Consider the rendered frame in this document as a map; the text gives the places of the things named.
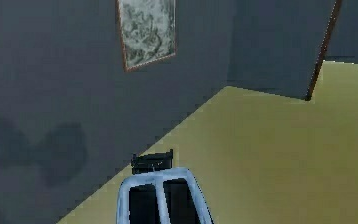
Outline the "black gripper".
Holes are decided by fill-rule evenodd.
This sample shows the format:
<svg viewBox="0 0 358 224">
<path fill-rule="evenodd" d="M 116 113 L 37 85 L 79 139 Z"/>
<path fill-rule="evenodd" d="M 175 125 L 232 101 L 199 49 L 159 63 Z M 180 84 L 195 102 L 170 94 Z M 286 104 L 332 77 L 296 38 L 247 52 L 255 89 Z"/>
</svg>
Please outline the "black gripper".
<svg viewBox="0 0 358 224">
<path fill-rule="evenodd" d="M 143 156 L 133 155 L 131 159 L 132 174 L 171 169 L 173 166 L 173 150 L 164 153 L 153 153 Z"/>
</svg>

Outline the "framed grey marbled picture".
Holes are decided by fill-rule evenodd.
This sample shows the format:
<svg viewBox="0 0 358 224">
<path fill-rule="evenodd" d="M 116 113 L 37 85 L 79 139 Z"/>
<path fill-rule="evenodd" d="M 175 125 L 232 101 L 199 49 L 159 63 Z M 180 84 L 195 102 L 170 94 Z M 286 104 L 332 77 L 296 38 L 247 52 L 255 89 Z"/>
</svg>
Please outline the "framed grey marbled picture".
<svg viewBox="0 0 358 224">
<path fill-rule="evenodd" d="M 125 72 L 177 54 L 176 6 L 176 0 L 116 0 Z"/>
</svg>

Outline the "brown door frame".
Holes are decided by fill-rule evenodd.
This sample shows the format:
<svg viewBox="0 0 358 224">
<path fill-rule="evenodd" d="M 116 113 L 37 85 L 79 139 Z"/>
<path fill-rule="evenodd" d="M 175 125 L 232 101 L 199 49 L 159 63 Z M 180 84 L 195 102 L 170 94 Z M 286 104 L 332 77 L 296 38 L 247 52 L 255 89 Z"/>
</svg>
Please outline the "brown door frame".
<svg viewBox="0 0 358 224">
<path fill-rule="evenodd" d="M 306 92 L 306 96 L 305 96 L 306 101 L 310 101 L 312 99 L 312 95 L 313 95 L 313 92 L 314 92 L 314 89 L 315 89 L 315 86 L 316 86 L 316 83 L 317 83 L 317 80 L 319 77 L 319 73 L 320 73 L 321 67 L 323 65 L 325 55 L 328 50 L 331 36 L 332 36 L 333 30 L 337 23 L 338 16 L 341 11 L 342 3 L 343 3 L 343 0 L 335 0 L 335 2 L 333 4 L 333 8 L 332 8 L 332 11 L 331 11 L 328 23 L 327 23 L 325 33 L 324 33 L 324 38 L 322 40 L 322 43 L 321 43 L 321 46 L 319 49 L 319 54 L 318 54 L 318 57 L 317 57 L 317 60 L 315 63 L 313 74 L 311 76 L 310 83 L 307 88 L 307 92 Z"/>
</svg>

